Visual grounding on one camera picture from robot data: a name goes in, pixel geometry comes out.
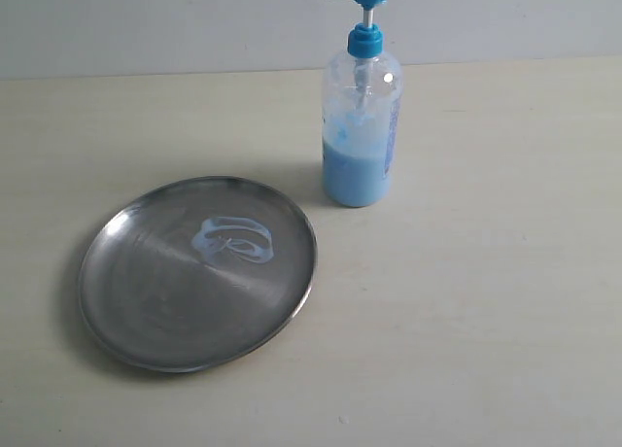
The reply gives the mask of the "blue soap blob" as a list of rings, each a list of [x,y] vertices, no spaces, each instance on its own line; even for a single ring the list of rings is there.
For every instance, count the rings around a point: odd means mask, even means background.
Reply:
[[[248,218],[219,216],[206,219],[193,235],[191,246],[210,265],[220,265],[228,257],[253,264],[274,258],[270,230]]]

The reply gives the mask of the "blue pump soap bottle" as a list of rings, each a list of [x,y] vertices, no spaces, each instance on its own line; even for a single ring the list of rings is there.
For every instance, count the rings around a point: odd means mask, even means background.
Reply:
[[[322,177],[333,201],[358,208],[389,190],[403,78],[374,23],[374,9],[386,0],[353,1],[363,19],[323,75]]]

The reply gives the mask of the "round metal plate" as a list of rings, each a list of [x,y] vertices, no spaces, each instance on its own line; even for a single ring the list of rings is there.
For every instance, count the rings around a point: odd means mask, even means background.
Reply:
[[[274,258],[205,262],[190,241],[219,216],[266,226]],[[232,176],[193,178],[143,194],[103,225],[81,264],[78,302],[87,329],[116,359],[189,373],[276,336],[304,305],[316,265],[313,227],[282,192]]]

